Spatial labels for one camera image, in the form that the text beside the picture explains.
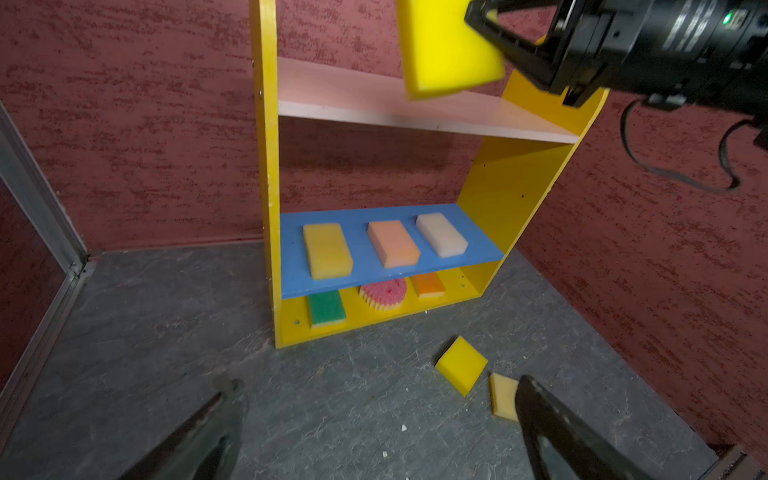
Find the dark yellow sponge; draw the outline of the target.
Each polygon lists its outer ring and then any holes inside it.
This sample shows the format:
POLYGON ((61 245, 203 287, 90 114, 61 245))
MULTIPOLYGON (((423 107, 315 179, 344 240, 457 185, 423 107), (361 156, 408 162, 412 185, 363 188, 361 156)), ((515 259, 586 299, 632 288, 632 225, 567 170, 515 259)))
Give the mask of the dark yellow sponge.
POLYGON ((313 280, 352 274, 354 261, 340 224, 307 224, 303 226, 303 236, 313 280))

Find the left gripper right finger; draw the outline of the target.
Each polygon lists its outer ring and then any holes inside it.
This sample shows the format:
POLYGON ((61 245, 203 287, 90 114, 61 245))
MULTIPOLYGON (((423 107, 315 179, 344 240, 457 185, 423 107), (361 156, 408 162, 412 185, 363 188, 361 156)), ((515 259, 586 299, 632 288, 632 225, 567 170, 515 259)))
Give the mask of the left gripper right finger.
POLYGON ((530 375, 521 377, 515 406, 536 479, 648 479, 530 375))

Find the pale pink sponge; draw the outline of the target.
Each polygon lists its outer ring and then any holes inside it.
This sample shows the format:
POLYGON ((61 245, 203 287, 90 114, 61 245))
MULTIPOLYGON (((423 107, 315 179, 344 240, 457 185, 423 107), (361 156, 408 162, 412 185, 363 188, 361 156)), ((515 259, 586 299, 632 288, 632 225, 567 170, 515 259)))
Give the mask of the pale pink sponge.
POLYGON ((442 213, 419 215, 416 227, 440 258, 463 255, 468 248, 469 242, 442 213))

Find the smiley face sponge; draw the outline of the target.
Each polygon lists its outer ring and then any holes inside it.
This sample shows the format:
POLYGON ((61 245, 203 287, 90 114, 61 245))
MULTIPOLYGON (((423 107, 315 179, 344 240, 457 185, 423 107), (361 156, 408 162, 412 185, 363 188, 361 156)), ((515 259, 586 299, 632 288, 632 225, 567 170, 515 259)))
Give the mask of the smiley face sponge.
POLYGON ((359 287, 365 303, 377 311, 399 309, 407 294, 407 281, 403 278, 366 284, 359 287))

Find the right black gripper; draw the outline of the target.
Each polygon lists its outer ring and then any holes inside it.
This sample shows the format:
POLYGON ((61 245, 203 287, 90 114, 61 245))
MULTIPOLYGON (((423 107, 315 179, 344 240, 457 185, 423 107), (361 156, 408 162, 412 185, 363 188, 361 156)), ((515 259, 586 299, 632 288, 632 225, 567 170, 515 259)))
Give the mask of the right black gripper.
POLYGON ((609 88, 661 109, 767 111, 764 1, 470 1, 465 23, 570 106, 609 88), (547 6, 556 11, 541 43, 491 18, 547 6))

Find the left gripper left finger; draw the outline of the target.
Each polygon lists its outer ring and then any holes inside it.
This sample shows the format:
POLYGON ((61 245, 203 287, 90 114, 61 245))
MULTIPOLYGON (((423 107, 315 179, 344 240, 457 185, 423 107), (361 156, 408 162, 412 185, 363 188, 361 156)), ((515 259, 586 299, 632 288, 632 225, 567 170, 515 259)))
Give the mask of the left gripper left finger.
POLYGON ((136 462, 123 479, 229 479, 248 414, 244 382, 232 379, 175 431, 136 462))

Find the salmon pink sponge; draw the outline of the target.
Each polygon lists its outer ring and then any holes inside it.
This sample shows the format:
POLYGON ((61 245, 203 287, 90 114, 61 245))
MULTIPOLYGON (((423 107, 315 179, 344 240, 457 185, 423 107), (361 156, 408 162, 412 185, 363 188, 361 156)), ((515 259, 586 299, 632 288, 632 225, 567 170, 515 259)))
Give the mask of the salmon pink sponge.
POLYGON ((400 220, 370 222, 367 234, 384 268, 418 263, 421 251, 400 220))

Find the bright yellow sponge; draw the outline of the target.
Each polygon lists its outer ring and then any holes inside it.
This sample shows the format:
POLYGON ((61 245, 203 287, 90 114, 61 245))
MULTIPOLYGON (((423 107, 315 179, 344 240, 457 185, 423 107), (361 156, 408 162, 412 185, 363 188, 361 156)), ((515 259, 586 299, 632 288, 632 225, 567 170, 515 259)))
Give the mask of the bright yellow sponge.
POLYGON ((438 359, 436 369, 463 397, 466 397, 487 364, 488 360, 479 351, 462 336, 458 336, 438 359))
POLYGON ((405 89, 411 100, 501 80, 502 53, 465 22, 469 0, 396 3, 405 89))

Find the orange sponge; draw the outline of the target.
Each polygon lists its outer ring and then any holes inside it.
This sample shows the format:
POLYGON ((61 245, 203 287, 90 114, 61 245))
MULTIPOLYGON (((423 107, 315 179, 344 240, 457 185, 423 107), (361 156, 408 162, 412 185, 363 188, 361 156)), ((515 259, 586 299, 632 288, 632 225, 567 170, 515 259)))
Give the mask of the orange sponge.
POLYGON ((446 292, 437 272, 414 275, 410 280, 419 299, 441 297, 446 292))

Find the green yellow sponge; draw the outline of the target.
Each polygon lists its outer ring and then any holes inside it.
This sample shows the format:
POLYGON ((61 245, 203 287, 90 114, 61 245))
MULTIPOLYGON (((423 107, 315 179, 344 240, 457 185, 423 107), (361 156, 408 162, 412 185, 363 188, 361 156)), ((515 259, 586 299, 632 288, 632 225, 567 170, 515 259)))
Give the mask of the green yellow sponge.
POLYGON ((321 328, 343 323, 346 311, 338 291, 316 293, 308 296, 310 327, 321 328))

